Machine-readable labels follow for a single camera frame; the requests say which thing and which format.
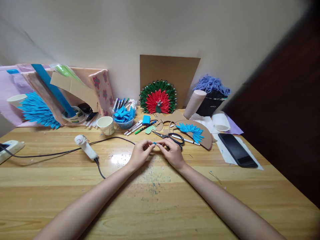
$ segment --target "black scissors handle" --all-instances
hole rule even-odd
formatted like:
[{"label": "black scissors handle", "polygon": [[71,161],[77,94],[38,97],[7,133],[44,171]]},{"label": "black scissors handle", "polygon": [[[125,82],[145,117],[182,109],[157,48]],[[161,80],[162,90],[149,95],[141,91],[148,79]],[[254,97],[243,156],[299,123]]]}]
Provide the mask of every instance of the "black scissors handle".
[{"label": "black scissors handle", "polygon": [[[180,138],[181,142],[177,141],[176,139],[172,138],[171,136],[174,135],[174,136],[177,136]],[[180,150],[182,151],[182,145],[184,144],[184,139],[183,137],[181,137],[179,134],[177,133],[168,133],[168,138],[172,139],[176,144],[178,144],[180,146]]]}]

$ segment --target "hand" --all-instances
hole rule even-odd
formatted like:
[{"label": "hand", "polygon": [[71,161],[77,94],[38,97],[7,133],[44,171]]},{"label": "hand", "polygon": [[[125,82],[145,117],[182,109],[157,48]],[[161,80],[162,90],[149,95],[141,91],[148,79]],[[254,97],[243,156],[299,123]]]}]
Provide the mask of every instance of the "hand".
[{"label": "hand", "polygon": [[127,165],[131,166],[134,171],[136,171],[147,160],[154,147],[155,144],[147,139],[137,143],[133,148],[131,158]]},{"label": "hand", "polygon": [[[163,147],[163,145],[167,145],[170,150],[167,151]],[[160,148],[163,155],[176,170],[179,171],[183,166],[186,165],[186,162],[184,161],[180,150],[180,146],[176,144],[172,139],[165,138],[157,141],[157,147]]]}]

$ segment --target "wooden table surface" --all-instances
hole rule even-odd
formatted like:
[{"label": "wooden table surface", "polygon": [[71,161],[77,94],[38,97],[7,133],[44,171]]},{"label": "wooden table surface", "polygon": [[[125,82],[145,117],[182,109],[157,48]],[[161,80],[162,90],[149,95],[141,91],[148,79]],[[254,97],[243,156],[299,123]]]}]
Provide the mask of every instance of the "wooden table surface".
[{"label": "wooden table surface", "polygon": [[[141,111],[137,112],[136,118],[141,119]],[[113,136],[133,142],[159,139],[153,133],[123,133],[117,129]],[[78,134],[91,142],[106,138],[99,129],[82,126],[58,130],[16,128],[1,142],[24,141],[26,146],[17,155],[49,154],[77,148],[74,138]],[[225,163],[216,144],[207,151],[185,143],[182,153],[189,165],[260,214],[287,239],[316,239],[319,209],[242,139],[264,171]],[[104,175],[124,166],[133,147],[122,139],[93,145]],[[82,150],[51,159],[11,157],[0,166],[0,239],[31,239],[68,204],[102,180],[97,165]],[[237,239],[157,148],[108,202],[84,238]]]}]

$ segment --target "blue paper feather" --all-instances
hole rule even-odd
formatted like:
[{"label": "blue paper feather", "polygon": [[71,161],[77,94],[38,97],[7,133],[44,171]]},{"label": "blue paper feather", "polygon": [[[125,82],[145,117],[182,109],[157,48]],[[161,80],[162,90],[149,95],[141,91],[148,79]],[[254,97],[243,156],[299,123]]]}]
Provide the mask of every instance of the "blue paper feather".
[{"label": "blue paper feather", "polygon": [[60,123],[57,122],[51,110],[45,104],[41,97],[36,92],[26,93],[27,98],[21,103],[19,107],[23,113],[24,118],[29,122],[37,122],[45,127],[59,128]]},{"label": "blue paper feather", "polygon": [[201,134],[203,132],[202,129],[198,128],[197,126],[194,126],[193,124],[184,124],[184,123],[180,123],[179,126],[176,125],[181,132],[191,132],[192,138],[196,143],[201,142],[202,138],[204,138]]}]

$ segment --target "black phone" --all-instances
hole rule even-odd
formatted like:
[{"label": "black phone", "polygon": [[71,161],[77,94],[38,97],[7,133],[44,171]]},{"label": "black phone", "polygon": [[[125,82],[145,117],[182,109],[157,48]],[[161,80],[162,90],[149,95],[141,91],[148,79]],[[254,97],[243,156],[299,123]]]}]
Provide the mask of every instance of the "black phone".
[{"label": "black phone", "polygon": [[232,134],[219,133],[219,138],[226,146],[231,156],[240,167],[244,168],[257,168],[258,165],[249,156],[247,151],[241,146],[238,140]]}]

